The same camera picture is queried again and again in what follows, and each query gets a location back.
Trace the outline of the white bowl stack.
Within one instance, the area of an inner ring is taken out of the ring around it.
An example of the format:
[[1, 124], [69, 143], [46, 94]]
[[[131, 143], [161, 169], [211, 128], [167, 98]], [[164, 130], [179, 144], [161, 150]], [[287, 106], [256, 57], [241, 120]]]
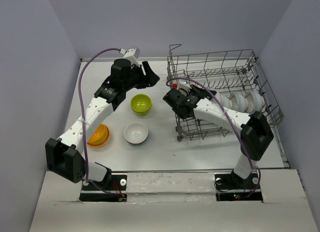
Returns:
[[212, 91], [212, 94], [216, 97], [216, 99], [217, 99], [220, 103], [223, 102], [222, 95], [221, 95], [218, 91], [213, 90], [213, 91]]

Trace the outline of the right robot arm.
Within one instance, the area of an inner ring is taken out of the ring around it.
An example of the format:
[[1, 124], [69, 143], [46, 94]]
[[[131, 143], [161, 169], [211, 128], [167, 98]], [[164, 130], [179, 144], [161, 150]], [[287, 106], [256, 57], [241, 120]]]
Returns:
[[181, 119], [203, 120], [234, 132], [240, 143], [241, 155], [232, 172], [222, 178], [221, 184], [228, 190], [244, 188], [252, 171], [257, 170], [257, 162], [274, 139], [263, 113], [256, 111], [249, 114], [225, 108], [210, 90], [195, 85], [191, 85], [188, 92], [173, 87], [163, 100]]

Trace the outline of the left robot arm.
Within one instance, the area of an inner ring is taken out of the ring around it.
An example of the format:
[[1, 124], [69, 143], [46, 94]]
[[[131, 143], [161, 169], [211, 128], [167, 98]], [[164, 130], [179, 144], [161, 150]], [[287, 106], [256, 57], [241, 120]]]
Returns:
[[82, 106], [80, 117], [57, 139], [45, 144], [46, 163], [49, 171], [73, 182], [87, 181], [101, 190], [110, 186], [110, 168], [90, 162], [87, 142], [102, 122], [126, 99], [131, 89], [153, 87], [160, 80], [147, 61], [140, 65], [126, 58], [116, 59], [110, 75], [94, 93], [88, 106]]

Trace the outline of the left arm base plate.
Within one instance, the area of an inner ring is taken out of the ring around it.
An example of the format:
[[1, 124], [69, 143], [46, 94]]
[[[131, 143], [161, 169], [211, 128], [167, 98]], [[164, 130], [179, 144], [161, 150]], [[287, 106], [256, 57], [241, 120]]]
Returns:
[[81, 202], [108, 202], [108, 203], [125, 203], [127, 202], [127, 173], [113, 173], [111, 182], [106, 188], [102, 188], [96, 182], [88, 185], [81, 185], [79, 200]]

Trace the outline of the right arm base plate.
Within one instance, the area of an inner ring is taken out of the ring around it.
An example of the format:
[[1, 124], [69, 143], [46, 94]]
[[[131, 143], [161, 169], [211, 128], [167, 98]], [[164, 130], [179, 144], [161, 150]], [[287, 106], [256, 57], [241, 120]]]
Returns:
[[257, 173], [251, 173], [245, 180], [233, 180], [230, 173], [214, 175], [214, 188], [217, 202], [263, 201], [262, 191], [258, 185]]

